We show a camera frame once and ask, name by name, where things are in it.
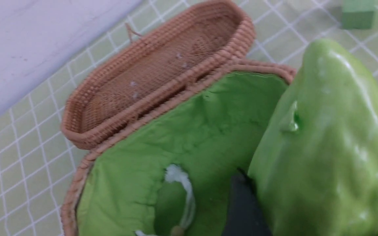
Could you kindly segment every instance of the basket rim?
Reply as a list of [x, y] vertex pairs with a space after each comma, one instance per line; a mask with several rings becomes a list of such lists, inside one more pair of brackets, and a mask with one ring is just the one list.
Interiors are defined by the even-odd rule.
[[[73, 139], [73, 140], [75, 140], [75, 139], [87, 139], [87, 138], [95, 136], [98, 133], [98, 130], [100, 130], [100, 129], [115, 129], [115, 128], [117, 128], [117, 127], [114, 126], [114, 121], [117, 121], [119, 117], [123, 117], [124, 113], [129, 112], [129, 110], [128, 110], [129, 108], [131, 108], [131, 109], [135, 109], [135, 108], [129, 107], [129, 108], [127, 108], [127, 109], [125, 109], [121, 112], [118, 112], [114, 116], [104, 120], [100, 125], [93, 127], [92, 129], [87, 130], [85, 132], [75, 132], [75, 131], [67, 128], [66, 124], [71, 122], [74, 119], [74, 117], [76, 116], [75, 112], [67, 112], [67, 111], [69, 111], [71, 106], [78, 103], [74, 100], [84, 92], [84, 91], [81, 91], [80, 89], [92, 84], [92, 81], [88, 80], [88, 78], [90, 78], [92, 76], [98, 76], [98, 73], [105, 70], [109, 66], [109, 64], [111, 64], [113, 61], [117, 60], [118, 58], [122, 57], [123, 55], [126, 55], [129, 51], [133, 50], [136, 46], [138, 46], [139, 43], [142, 43], [142, 41], [144, 39], [158, 35], [159, 32], [162, 32], [162, 30], [164, 30], [164, 28], [167, 28], [169, 25], [173, 25], [180, 18], [184, 18], [186, 15], [191, 14], [194, 10], [201, 10], [205, 6], [213, 6], [213, 5], [216, 5], [216, 4], [226, 4], [227, 6], [229, 6], [229, 8], [232, 11], [234, 11], [235, 14], [237, 14], [240, 17], [240, 23], [237, 26], [235, 32], [228, 39], [228, 43], [225, 46], [223, 46], [221, 49], [219, 49], [217, 52], [213, 53], [212, 56], [206, 58], [201, 63], [194, 66], [192, 69], [183, 72], [177, 78], [166, 83], [164, 86], [167, 86], [167, 85], [170, 86], [172, 83], [175, 83], [175, 81], [177, 81], [177, 82], [185, 81], [186, 78], [189, 78], [194, 73], [194, 70], [201, 69], [201, 68], [205, 67], [205, 65], [210, 65], [209, 70], [212, 70], [217, 66], [216, 63], [214, 63], [216, 60], [219, 61], [218, 66], [220, 64], [224, 63], [224, 61], [223, 61], [224, 59], [219, 60], [219, 57], [216, 57], [217, 55], [221, 55], [223, 58], [229, 58], [229, 57], [232, 56], [228, 52], [230, 49], [232, 49], [232, 48], [243, 48], [240, 45], [237, 45], [237, 43], [235, 41], [237, 41], [237, 39], [240, 38], [241, 36], [250, 32], [250, 30], [246, 30], [246, 28], [247, 28], [247, 26], [252, 25], [252, 20], [250, 19], [250, 17], [245, 12], [243, 12], [242, 9], [240, 9], [235, 3], [233, 3], [232, 1], [229, 1], [229, 0], [210, 0], [210, 1], [207, 1], [207, 2], [195, 4], [195, 5], [191, 6], [190, 8], [184, 10], [183, 12], [181, 12], [180, 14], [175, 16], [174, 18], [165, 22], [159, 28], [156, 28], [155, 30], [147, 33], [146, 35], [141, 37], [140, 40], [133, 42], [125, 50], [123, 50], [122, 52], [113, 56], [111, 59], [109, 59], [108, 61], [103, 63], [102, 66], [98, 67], [93, 72], [91, 72], [86, 77], [86, 79], [72, 92], [72, 94], [69, 96], [69, 98], [66, 102], [64, 116], [62, 117], [62, 122], [61, 122], [61, 126], [60, 126], [62, 133], [64, 133], [64, 135], [67, 136], [69, 139]], [[236, 57], [238, 57], [238, 58], [243, 58], [244, 56], [245, 55], [243, 55], [241, 52], [240, 52], [240, 55], [236, 55]]]
[[272, 73], [282, 78], [288, 85], [294, 79], [296, 70], [285, 65], [279, 65], [269, 62], [260, 62], [248, 59], [237, 59], [230, 63], [224, 64], [218, 69], [211, 72], [205, 79], [198, 81], [189, 90], [185, 90], [169, 101], [160, 105], [155, 110], [144, 116], [143, 119], [137, 121], [130, 127], [127, 127], [120, 132], [114, 134], [109, 139], [103, 141], [97, 147], [90, 150], [82, 160], [74, 174], [72, 183], [65, 196], [63, 205], [61, 207], [61, 221], [65, 236], [78, 236], [78, 226], [76, 222], [75, 208], [78, 205], [81, 193], [84, 189], [84, 184], [88, 173], [93, 166], [94, 161], [103, 154], [104, 151], [114, 146], [116, 143], [125, 139], [127, 136], [138, 130], [140, 127], [148, 124], [151, 120], [160, 117], [162, 114], [174, 109], [180, 103], [185, 102], [193, 95], [207, 89], [222, 76], [233, 71], [250, 71], [255, 73]]

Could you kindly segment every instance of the tiled floor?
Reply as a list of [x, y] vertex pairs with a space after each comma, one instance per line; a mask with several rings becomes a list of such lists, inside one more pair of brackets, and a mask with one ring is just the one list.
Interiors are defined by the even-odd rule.
[[[339, 29], [341, 0], [239, 0], [254, 20], [258, 40], [249, 58], [298, 68], [307, 44], [337, 40], [378, 81], [378, 7], [372, 30]], [[146, 33], [196, 0], [147, 0], [126, 19]], [[59, 132], [65, 101], [96, 66], [129, 44], [124, 22], [74, 56], [0, 117], [0, 236], [58, 236], [59, 207], [85, 151]]]

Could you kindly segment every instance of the white drawstring cord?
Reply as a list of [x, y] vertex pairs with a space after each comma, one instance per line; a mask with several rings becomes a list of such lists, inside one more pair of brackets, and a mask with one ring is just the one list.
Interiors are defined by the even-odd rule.
[[[190, 224], [192, 224], [193, 218], [195, 217], [195, 208], [196, 208], [195, 196], [193, 195], [193, 188], [189, 180], [189, 176], [179, 166], [172, 164], [166, 169], [165, 181], [168, 183], [180, 182], [183, 188], [186, 190], [185, 209], [183, 210], [183, 216], [179, 224], [182, 230], [186, 230], [190, 226]], [[147, 235], [143, 233], [141, 230], [135, 231], [135, 234], [136, 236], [156, 236], [156, 235]]]

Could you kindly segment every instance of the white wall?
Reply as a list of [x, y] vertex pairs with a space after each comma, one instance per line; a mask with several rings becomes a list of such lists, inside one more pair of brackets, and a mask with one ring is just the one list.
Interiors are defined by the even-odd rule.
[[0, 114], [141, 0], [0, 0]]

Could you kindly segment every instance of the woven rattan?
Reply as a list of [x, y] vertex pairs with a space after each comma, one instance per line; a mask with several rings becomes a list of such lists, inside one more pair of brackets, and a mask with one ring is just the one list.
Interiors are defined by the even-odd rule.
[[243, 58], [251, 19], [226, 0], [196, 4], [95, 69], [67, 100], [61, 130], [92, 149], [206, 74]]
[[132, 125], [120, 130], [109, 139], [98, 145], [81, 161], [75, 173], [72, 184], [67, 192], [63, 206], [61, 208], [61, 219], [65, 236], [78, 236], [75, 209], [81, 196], [87, 175], [93, 166], [94, 161], [108, 148], [114, 146], [119, 141], [125, 139], [140, 127], [148, 124], [153, 119], [174, 109], [180, 103], [188, 100], [195, 94], [205, 90], [214, 82], [218, 81], [225, 74], [231, 71], [252, 71], [256, 73], [273, 73], [283, 78], [288, 84], [291, 83], [296, 71], [288, 66], [277, 65], [274, 63], [264, 63], [250, 60], [234, 60], [229, 64], [223, 65], [209, 75], [204, 75], [200, 70], [192, 74], [194, 83], [185, 90], [169, 98], [167, 101], [153, 107], [145, 116]]

